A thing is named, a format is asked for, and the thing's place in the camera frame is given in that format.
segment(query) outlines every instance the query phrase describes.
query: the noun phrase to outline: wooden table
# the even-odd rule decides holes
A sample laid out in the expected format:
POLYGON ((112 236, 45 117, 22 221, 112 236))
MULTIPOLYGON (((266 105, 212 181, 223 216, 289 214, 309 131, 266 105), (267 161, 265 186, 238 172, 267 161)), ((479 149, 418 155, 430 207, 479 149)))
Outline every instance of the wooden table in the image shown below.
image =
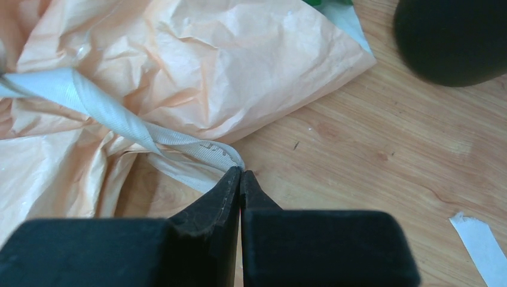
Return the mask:
MULTIPOLYGON (((418 80, 396 53, 396 3, 355 1, 375 67, 234 147, 281 207, 391 213, 423 286, 485 286, 448 218, 487 222, 507 251, 507 77, 468 88, 418 80)), ((117 215, 170 216, 199 195, 139 156, 117 215)), ((242 286, 241 261, 236 275, 242 286)))

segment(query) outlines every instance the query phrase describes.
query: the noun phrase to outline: peach wrapping paper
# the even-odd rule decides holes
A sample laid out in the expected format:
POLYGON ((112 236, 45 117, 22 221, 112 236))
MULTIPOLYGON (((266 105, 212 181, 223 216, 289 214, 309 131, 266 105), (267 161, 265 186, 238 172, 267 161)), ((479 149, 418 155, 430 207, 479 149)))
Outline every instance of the peach wrapping paper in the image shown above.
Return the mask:
MULTIPOLYGON (((300 0, 0 5, 4 72, 73 67, 141 119, 225 143, 375 63, 300 0)), ((28 218, 112 216, 139 152, 148 151, 87 115, 0 94, 0 244, 28 218)))

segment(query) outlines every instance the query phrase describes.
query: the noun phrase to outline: black cup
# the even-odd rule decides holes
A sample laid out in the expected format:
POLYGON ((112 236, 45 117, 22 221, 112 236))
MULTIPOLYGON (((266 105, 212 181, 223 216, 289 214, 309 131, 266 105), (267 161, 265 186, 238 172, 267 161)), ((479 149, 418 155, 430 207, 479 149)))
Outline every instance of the black cup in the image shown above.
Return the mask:
POLYGON ((394 32, 428 81, 463 87, 507 73, 507 0, 400 0, 394 32))

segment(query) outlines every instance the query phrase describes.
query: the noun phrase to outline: tabletop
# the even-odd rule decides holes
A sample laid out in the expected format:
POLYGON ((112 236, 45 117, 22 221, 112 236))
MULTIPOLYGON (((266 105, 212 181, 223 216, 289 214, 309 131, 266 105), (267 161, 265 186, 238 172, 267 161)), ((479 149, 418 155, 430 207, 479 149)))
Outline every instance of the tabletop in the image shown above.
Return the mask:
MULTIPOLYGON (((486 222, 507 250, 507 77, 467 88, 417 79, 396 51, 396 3, 355 0, 373 68, 233 147, 285 209, 392 214, 423 286, 485 286, 448 219, 486 222)), ((140 155, 116 215, 171 216, 199 196, 140 155)), ((239 249, 236 286, 240 259, 239 249)))

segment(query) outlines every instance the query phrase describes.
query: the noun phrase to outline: paper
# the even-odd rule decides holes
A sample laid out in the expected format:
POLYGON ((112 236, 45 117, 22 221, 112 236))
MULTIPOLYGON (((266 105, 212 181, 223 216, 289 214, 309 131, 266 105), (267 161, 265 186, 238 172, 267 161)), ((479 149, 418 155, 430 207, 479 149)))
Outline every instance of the paper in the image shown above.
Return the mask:
MULTIPOLYGON (((343 10, 348 20, 337 22, 345 32, 299 0, 0 5, 0 63, 11 79, 36 75, 20 83, 47 84, 49 99, 52 91, 66 92, 51 89, 59 85, 54 74, 39 72, 73 68, 107 94, 109 104, 143 122, 225 144, 340 88, 375 63, 358 43, 361 27, 353 10, 343 10)), ((94 97, 80 101, 86 110, 104 107, 94 97)), ((184 173, 170 160, 173 152, 187 152, 181 146, 147 146, 149 139, 125 137, 71 104, 13 97, 8 89, 0 94, 0 242, 29 218, 112 216, 140 152, 151 152, 150 162, 163 172, 184 173)), ((111 116, 118 115, 111 110, 111 116)))
POLYGON ((488 287, 507 287, 507 258, 490 227, 459 212, 450 221, 488 287))

